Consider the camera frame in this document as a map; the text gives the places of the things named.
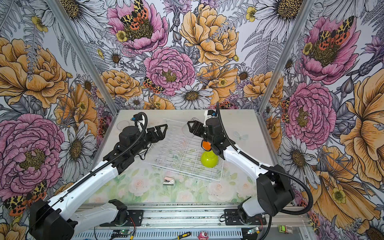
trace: pink peony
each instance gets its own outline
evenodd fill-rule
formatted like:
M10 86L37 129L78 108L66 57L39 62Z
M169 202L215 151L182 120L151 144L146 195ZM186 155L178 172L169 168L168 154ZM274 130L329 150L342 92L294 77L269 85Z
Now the pink peony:
M327 141L336 123L331 93L320 83L300 83L290 97L288 115L287 135L299 138L311 150Z
M166 17L161 18L153 3L151 6L144 1L144 8L148 9L148 19L141 23L138 30L126 27L120 20L125 15L132 15L133 3L128 7L125 3L120 8L108 8L107 17L111 34L116 35L117 43L123 45L122 52L127 56L153 51L159 46L164 46L168 40L168 22Z
M64 134L51 120L24 114L0 123L0 197L4 201L26 195L46 180L52 187L61 176L58 168Z
M165 89L163 93L168 96L175 95L175 90L195 81L192 60L173 48L157 49L152 57L144 60L144 65L147 68L147 77L153 84L162 86Z
M355 63L358 54L353 54L360 31L356 30L356 20L349 29L350 36L341 45L333 44L325 50L319 49L319 33L321 31L332 32L339 28L343 22L330 22L329 18L319 18L309 36L304 39L306 44L301 59L296 64L296 70L313 81L322 81L329 85L341 78Z

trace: table surface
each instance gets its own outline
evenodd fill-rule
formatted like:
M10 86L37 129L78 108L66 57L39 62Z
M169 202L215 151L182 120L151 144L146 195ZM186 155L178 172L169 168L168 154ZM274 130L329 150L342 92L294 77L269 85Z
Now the table surface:
M148 116L148 127L159 125L163 119L187 122L191 118L204 121L205 110L122 110L117 116L97 162L100 162L119 141L119 134L138 112ZM272 164L260 125L253 110L220 110L229 135L245 152L260 161ZM163 185L164 177L175 179L173 186ZM124 203L160 202L242 202L256 195L256 184L239 168L224 161L220 181L206 181L158 169L139 158L121 175L101 187L87 203L105 203L118 199Z

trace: green bowl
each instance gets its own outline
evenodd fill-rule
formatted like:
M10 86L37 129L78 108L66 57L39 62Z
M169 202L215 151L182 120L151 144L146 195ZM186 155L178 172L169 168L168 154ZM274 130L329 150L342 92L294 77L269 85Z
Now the green bowl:
M218 164L218 156L212 151L205 151L201 155L200 161L204 167L215 167Z

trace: dish rack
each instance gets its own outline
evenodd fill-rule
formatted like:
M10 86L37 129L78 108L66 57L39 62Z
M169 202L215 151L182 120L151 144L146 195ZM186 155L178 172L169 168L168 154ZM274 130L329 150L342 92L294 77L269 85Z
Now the dish rack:
M144 162L160 169L210 182L221 180L224 160L219 157L215 167L204 167L200 162L204 152L201 147L202 138L187 137L182 131L185 122L163 119L161 124L168 124L166 137L150 147Z

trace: yellow screwdriver handle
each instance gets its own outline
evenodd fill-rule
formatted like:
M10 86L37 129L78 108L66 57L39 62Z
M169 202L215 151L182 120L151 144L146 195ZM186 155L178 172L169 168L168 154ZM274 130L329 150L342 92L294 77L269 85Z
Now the yellow screwdriver handle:
M185 238L185 237L187 237L187 236L191 236L191 232L186 232L186 233L184 233L183 235L179 235L178 237L177 237L177 239L182 239L182 238Z

